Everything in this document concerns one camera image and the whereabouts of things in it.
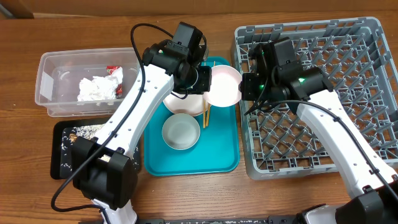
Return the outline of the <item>grey small bowl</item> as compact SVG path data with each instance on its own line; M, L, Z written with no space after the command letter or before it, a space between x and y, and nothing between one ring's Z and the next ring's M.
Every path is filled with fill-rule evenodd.
M162 138L172 149L178 151L190 149L200 138L200 125L189 114L174 114L165 121Z

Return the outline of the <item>red snack wrapper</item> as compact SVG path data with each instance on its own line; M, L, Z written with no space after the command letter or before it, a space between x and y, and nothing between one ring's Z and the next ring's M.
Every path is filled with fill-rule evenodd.
M107 73L109 76L114 77L118 81L118 86L115 90L116 96L120 98L123 93L122 83L123 83L123 68L120 66L107 66Z

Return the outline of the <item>white napkin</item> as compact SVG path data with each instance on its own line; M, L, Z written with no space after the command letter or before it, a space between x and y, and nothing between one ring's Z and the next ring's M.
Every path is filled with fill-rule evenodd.
M118 86L116 78L93 76L92 80L83 78L79 83L78 101L98 101L118 99L115 90Z

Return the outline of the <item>pink plate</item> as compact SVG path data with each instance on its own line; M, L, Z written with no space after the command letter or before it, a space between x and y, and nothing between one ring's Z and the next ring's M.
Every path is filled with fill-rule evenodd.
M182 99L183 95L176 93L176 96L169 95L163 103L173 114L185 113L191 116L199 116L207 111L207 104L202 95L188 95Z

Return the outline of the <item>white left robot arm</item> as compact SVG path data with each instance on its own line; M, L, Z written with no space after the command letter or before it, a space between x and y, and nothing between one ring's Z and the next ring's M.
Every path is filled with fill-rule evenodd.
M131 197L137 184L133 150L161 102L171 93L202 95L211 69L203 66L207 44L166 39L145 49L135 83L112 117L72 147L73 186L92 201L105 223L135 223Z

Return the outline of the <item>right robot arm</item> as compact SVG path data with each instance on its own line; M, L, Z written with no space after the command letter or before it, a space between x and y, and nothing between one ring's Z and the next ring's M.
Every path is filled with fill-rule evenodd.
M304 69L288 37L249 51L255 69L244 73L242 99L248 112L286 104L314 132L338 168L351 200L317 205L294 223L397 223L397 172L387 165L347 115L333 84L318 67Z

